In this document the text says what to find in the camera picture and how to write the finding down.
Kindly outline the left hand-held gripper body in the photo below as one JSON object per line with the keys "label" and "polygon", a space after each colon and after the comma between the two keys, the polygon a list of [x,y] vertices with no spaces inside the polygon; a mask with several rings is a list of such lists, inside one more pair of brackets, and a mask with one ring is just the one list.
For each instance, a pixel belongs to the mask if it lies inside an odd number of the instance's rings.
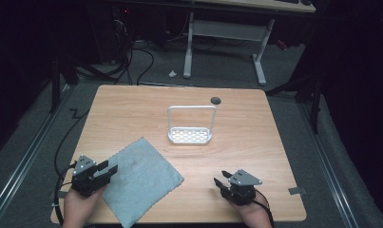
{"label": "left hand-held gripper body", "polygon": [[71,188],[83,197],[90,197],[95,191],[110,183],[109,179],[99,177],[96,161],[81,155],[74,167]]}

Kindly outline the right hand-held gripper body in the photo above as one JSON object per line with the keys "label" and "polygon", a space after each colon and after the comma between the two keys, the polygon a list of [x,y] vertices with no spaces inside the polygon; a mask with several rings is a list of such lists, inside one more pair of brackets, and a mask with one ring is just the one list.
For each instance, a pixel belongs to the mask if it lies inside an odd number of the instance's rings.
{"label": "right hand-held gripper body", "polygon": [[226,200],[230,200],[238,206],[248,205],[256,197],[256,185],[262,185],[262,180],[252,176],[243,169],[239,169],[233,176],[227,179],[230,186],[227,191],[221,191],[220,194]]}

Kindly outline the grey cloth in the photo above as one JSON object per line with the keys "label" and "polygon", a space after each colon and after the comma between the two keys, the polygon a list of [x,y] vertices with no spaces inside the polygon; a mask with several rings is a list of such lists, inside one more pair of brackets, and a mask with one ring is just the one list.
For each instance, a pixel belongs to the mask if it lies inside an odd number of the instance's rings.
{"label": "grey cloth", "polygon": [[182,184],[184,177],[145,138],[108,159],[118,171],[103,199],[124,228],[131,228],[156,202]]}

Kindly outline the person's left hand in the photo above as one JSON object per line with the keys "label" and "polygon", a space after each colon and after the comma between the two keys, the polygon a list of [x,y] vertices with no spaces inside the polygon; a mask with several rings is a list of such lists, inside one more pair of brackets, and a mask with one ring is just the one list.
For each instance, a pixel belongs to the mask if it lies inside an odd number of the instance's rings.
{"label": "person's left hand", "polygon": [[84,228],[92,215],[98,199],[106,190],[102,187],[90,197],[85,198],[77,191],[70,189],[64,202],[64,222],[62,228]]}

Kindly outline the person's right hand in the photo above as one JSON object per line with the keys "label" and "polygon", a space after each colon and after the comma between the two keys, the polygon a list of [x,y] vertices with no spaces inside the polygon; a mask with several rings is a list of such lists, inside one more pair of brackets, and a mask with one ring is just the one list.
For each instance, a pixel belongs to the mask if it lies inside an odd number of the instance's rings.
{"label": "person's right hand", "polygon": [[248,228],[273,228],[267,212],[268,201],[261,193],[256,193],[254,202],[248,205],[238,206],[233,202],[231,205]]}

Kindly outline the black stand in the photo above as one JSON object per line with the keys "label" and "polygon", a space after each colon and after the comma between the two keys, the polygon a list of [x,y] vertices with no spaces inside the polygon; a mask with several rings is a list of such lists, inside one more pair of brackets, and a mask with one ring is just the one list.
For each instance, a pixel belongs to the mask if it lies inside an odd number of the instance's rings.
{"label": "black stand", "polygon": [[71,56],[59,55],[52,62],[50,112],[54,112],[61,101],[61,78],[64,78],[70,86],[76,86],[79,82],[74,60]]}
{"label": "black stand", "polygon": [[296,89],[295,101],[297,103],[311,102],[311,111],[309,116],[309,123],[313,131],[317,134],[317,118],[320,110],[319,102],[321,95],[321,87],[323,82],[323,73],[313,73],[306,76],[294,79],[291,82],[280,85],[276,88],[270,89],[265,92],[267,96],[274,96],[281,91]]}

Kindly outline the dark computer tower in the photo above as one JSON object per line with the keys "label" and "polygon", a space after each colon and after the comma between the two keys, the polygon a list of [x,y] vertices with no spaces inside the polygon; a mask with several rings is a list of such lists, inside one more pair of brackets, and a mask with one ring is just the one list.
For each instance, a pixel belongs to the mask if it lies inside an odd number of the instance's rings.
{"label": "dark computer tower", "polygon": [[122,63],[131,43],[124,10],[116,5],[87,6],[102,63]]}

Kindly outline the white-legged desk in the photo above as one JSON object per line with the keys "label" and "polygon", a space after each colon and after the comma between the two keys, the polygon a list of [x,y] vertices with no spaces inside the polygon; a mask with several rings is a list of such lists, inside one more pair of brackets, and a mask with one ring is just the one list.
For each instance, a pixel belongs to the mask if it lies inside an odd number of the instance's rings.
{"label": "white-legged desk", "polygon": [[[190,4],[192,7],[211,5],[212,7],[236,7],[241,10],[262,10],[268,13],[296,13],[297,15],[316,12],[316,8],[310,0],[190,0]],[[187,50],[183,67],[184,78],[190,78],[192,75],[193,38],[206,36],[259,42],[258,52],[252,55],[252,61],[259,84],[261,86],[266,85],[261,58],[275,23],[274,16],[265,19],[263,25],[195,19],[193,12],[189,13],[188,19]]]}

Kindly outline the metal floor rail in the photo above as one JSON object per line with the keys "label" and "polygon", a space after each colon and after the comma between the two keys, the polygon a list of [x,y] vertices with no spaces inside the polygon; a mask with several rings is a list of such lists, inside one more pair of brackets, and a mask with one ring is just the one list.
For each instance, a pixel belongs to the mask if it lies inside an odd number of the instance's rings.
{"label": "metal floor rail", "polygon": [[61,101],[51,109],[51,86],[35,100],[18,122],[0,152],[0,219],[10,205],[26,174],[36,159],[61,105],[71,95],[74,85],[64,85],[59,90]]}
{"label": "metal floor rail", "polygon": [[322,144],[321,139],[315,133],[313,130],[311,123],[310,123],[310,114],[308,107],[305,104],[297,104],[297,108],[305,122],[305,125],[308,128],[309,134],[312,138],[312,141],[315,144],[316,147],[316,155],[319,160],[319,166],[321,167],[321,170],[323,172],[324,178],[328,184],[328,187],[331,191],[331,194],[333,196],[335,205],[337,207],[337,210],[343,220],[343,223],[346,228],[359,228],[359,225],[357,223],[357,220],[354,216],[354,212],[351,208],[350,203],[348,202],[347,196],[345,194],[345,191],[343,190],[336,174],[335,170],[333,169],[329,158],[327,156],[327,153],[325,151],[325,148]]}

